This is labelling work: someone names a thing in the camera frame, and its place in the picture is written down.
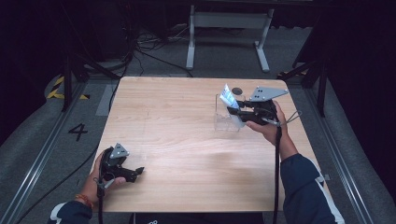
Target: bracelet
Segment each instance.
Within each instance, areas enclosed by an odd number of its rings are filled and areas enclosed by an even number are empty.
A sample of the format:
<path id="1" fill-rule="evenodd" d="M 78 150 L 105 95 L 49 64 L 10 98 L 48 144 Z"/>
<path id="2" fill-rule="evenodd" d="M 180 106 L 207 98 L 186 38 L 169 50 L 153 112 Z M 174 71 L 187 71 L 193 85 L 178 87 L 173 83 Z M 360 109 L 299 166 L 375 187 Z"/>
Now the bracelet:
<path id="1" fill-rule="evenodd" d="M 93 208 L 93 203 L 88 199 L 87 195 L 76 194 L 76 199 L 82 199 L 85 205 L 89 206 L 90 208 Z"/>

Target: transparent plastic object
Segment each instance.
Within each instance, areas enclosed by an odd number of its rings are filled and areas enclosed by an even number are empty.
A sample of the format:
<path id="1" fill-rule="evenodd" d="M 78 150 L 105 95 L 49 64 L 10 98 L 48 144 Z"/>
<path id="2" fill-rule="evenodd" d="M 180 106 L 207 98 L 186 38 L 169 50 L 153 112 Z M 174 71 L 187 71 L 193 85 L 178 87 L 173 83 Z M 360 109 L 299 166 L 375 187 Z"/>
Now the transparent plastic object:
<path id="1" fill-rule="evenodd" d="M 237 101 L 246 100 L 245 95 L 234 95 L 233 97 L 235 97 Z M 238 132 L 240 128 L 233 122 L 226 105 L 220 100 L 219 94 L 216 94 L 215 104 L 215 130 Z"/>

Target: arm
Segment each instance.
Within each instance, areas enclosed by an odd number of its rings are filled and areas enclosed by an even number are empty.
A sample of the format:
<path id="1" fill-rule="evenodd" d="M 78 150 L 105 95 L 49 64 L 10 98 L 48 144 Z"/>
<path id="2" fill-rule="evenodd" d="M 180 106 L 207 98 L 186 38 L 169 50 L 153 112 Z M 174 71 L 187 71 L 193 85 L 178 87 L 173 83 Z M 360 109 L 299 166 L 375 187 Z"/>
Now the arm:
<path id="1" fill-rule="evenodd" d="M 92 218 L 92 207 L 94 204 L 98 203 L 98 198 L 96 196 L 97 185 L 94 181 L 95 178 L 99 177 L 99 166 L 100 160 L 102 159 L 103 153 L 98 156 L 93 166 L 93 170 L 87 177 L 85 184 L 80 192 L 79 196 L 76 197 L 74 201 L 68 203 L 60 203 L 54 207 L 50 214 L 48 224 L 55 223 L 67 223 L 67 224 L 84 224 L 89 223 Z M 124 177 L 118 177 L 114 183 L 106 190 L 108 193 L 111 189 L 116 186 L 125 183 Z"/>
<path id="2" fill-rule="evenodd" d="M 334 202 L 323 189 L 323 176 L 315 164 L 299 154 L 288 133 L 285 115 L 279 104 L 276 105 L 277 116 L 281 122 L 282 137 L 279 144 L 280 176 L 285 189 L 283 210 L 290 223 L 344 223 Z M 276 126 L 259 125 L 248 121 L 247 126 L 262 133 L 273 145 L 276 143 Z"/>

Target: metal bracket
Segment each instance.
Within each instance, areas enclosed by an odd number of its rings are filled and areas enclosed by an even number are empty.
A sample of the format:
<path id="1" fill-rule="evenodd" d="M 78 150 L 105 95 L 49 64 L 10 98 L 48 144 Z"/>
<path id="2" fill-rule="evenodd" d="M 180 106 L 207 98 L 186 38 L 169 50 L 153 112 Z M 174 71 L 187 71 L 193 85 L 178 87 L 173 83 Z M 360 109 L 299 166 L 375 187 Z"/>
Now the metal bracket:
<path id="1" fill-rule="evenodd" d="M 117 143 L 111 152 L 110 159 L 116 159 L 120 157 L 129 156 L 129 151 L 127 151 L 120 143 Z"/>
<path id="2" fill-rule="evenodd" d="M 265 102 L 278 96 L 289 93 L 289 90 L 280 90 L 276 88 L 257 87 L 251 94 L 250 102 Z"/>

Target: table leg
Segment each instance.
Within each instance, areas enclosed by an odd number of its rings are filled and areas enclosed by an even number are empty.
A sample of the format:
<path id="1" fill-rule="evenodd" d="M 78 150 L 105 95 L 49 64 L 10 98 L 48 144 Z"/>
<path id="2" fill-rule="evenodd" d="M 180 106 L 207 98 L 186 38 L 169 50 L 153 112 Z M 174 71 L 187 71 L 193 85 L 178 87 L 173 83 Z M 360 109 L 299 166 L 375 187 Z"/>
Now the table leg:
<path id="1" fill-rule="evenodd" d="M 186 68 L 191 70 L 194 67 L 194 53 L 195 53 L 195 39 L 194 39 L 194 6 L 191 6 L 190 12 L 190 43 L 189 51 L 187 52 L 187 64 Z"/>
<path id="2" fill-rule="evenodd" d="M 255 47 L 257 51 L 257 55 L 259 56 L 260 64 L 262 66 L 262 71 L 264 73 L 270 72 L 270 67 L 268 65 L 267 59 L 265 58 L 264 50 L 262 47 L 264 46 L 265 38 L 267 37 L 268 30 L 270 29 L 271 20 L 273 18 L 274 10 L 270 9 L 267 14 L 267 19 L 265 20 L 264 26 L 262 27 L 262 39 L 255 42 Z"/>

